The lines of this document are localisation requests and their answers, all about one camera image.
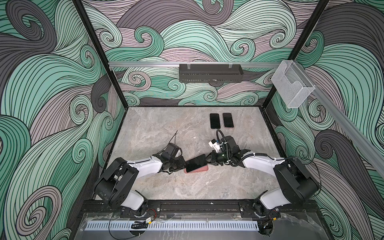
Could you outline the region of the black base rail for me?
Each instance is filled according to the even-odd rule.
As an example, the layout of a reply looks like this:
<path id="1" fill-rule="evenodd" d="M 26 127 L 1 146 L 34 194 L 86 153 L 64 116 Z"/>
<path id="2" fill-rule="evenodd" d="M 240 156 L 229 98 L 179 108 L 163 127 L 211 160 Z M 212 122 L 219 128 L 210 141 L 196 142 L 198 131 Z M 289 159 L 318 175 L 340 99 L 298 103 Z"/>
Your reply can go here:
<path id="1" fill-rule="evenodd" d="M 254 200 L 149 200 L 145 207 L 153 209 L 160 214 L 176 213 L 245 213 L 245 216 L 253 216 L 255 212 Z M 314 200 L 309 200 L 303 205 L 288 204 L 278 207 L 281 212 L 303 210 L 317 210 L 318 205 Z M 127 207 L 118 207 L 111 209 L 103 201 L 87 200 L 83 203 L 81 211 L 101 212 L 117 211 L 118 213 L 130 214 L 131 210 Z"/>

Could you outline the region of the aluminium rail back wall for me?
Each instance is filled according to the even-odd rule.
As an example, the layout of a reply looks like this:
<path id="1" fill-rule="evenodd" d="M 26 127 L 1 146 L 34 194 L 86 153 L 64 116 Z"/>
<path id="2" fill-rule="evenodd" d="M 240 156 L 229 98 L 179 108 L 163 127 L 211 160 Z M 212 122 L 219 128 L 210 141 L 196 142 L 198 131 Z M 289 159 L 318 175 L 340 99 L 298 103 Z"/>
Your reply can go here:
<path id="1" fill-rule="evenodd" d="M 155 61 L 131 61 L 108 62 L 111 68 L 176 68 L 179 65 L 241 65 L 243 68 L 277 68 L 280 62 L 155 62 Z"/>

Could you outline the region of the black wall tray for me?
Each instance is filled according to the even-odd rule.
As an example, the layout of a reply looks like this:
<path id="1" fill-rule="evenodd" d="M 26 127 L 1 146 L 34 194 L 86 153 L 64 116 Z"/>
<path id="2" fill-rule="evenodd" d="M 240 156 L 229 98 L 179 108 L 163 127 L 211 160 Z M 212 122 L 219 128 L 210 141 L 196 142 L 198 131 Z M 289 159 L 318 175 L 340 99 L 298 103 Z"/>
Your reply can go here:
<path id="1" fill-rule="evenodd" d="M 180 64 L 182 83 L 240 83 L 244 71 L 238 64 Z"/>

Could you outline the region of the clear plastic wall holder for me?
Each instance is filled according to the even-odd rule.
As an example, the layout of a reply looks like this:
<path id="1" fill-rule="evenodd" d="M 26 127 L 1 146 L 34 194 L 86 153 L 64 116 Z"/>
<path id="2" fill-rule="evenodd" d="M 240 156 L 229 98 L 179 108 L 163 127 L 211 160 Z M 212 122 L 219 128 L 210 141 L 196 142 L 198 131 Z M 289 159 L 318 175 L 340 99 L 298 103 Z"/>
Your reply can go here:
<path id="1" fill-rule="evenodd" d="M 299 108 L 315 90 L 303 66 L 293 60 L 280 63 L 272 76 L 272 83 L 289 109 Z"/>

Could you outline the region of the aluminium rail wall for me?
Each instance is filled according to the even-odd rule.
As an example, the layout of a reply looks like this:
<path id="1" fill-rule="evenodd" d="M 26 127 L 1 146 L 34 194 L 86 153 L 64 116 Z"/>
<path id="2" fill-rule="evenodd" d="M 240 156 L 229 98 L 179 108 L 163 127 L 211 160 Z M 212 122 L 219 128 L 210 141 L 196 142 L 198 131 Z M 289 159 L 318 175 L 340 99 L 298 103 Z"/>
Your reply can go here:
<path id="1" fill-rule="evenodd" d="M 343 129 L 344 133 L 353 141 L 361 154 L 381 175 L 384 175 L 384 149 L 380 147 L 373 136 L 364 135 L 350 119 L 353 113 L 357 113 L 359 106 L 362 106 L 358 99 L 358 92 L 352 89 L 349 92 L 343 87 L 350 86 L 350 83 L 339 84 L 337 79 L 318 67 L 304 69 L 299 63 L 295 63 L 298 79 L 306 85 L 314 88 L 312 94 L 327 109 L 327 112 Z"/>
<path id="2" fill-rule="evenodd" d="M 176 68 L 179 65 L 241 65 L 243 68 L 277 68 L 280 62 L 155 62 L 155 61 L 131 61 L 108 62 L 111 68 Z"/>

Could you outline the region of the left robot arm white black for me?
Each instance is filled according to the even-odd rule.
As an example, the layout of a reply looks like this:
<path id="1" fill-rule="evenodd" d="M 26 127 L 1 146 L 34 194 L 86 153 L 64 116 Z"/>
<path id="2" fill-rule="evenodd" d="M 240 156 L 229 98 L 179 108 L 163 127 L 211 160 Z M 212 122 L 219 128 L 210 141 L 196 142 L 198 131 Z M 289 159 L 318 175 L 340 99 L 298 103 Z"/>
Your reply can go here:
<path id="1" fill-rule="evenodd" d="M 111 208 L 126 207 L 143 212 L 146 198 L 132 190 L 135 181 L 157 173 L 171 174 L 184 169 L 185 165 L 182 149 L 168 143 L 147 159 L 129 162 L 116 158 L 96 181 L 94 191 Z"/>

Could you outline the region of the aluminium rail right wall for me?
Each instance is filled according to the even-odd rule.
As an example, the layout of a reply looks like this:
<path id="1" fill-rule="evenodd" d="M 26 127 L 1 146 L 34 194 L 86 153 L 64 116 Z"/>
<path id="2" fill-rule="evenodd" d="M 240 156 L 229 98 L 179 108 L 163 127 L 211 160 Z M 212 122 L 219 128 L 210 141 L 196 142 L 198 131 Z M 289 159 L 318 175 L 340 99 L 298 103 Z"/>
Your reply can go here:
<path id="1" fill-rule="evenodd" d="M 304 69 L 299 63 L 295 63 L 298 79 L 306 85 L 314 88 L 312 94 L 327 109 L 327 112 L 343 129 L 344 133 L 353 141 L 361 154 L 381 175 L 384 175 L 384 149 L 380 147 L 373 136 L 364 135 L 350 119 L 353 113 L 357 113 L 359 106 L 362 106 L 358 99 L 358 92 L 352 89 L 349 92 L 343 87 L 350 86 L 350 83 L 339 84 L 337 79 L 318 67 Z"/>

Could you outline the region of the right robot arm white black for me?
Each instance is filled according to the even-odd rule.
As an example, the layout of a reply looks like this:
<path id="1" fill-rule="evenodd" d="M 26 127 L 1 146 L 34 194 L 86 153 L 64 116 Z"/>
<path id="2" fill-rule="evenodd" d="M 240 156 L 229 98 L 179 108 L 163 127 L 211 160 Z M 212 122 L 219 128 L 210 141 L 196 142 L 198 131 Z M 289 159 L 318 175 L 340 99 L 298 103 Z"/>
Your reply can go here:
<path id="1" fill-rule="evenodd" d="M 272 158 L 264 153 L 241 150 L 231 136 L 213 139 L 209 146 L 213 148 L 207 157 L 210 165 L 255 169 L 277 179 L 277 189 L 265 191 L 255 199 L 254 208 L 258 215 L 265 215 L 279 206 L 302 205 L 320 190 L 320 183 L 298 157 Z"/>

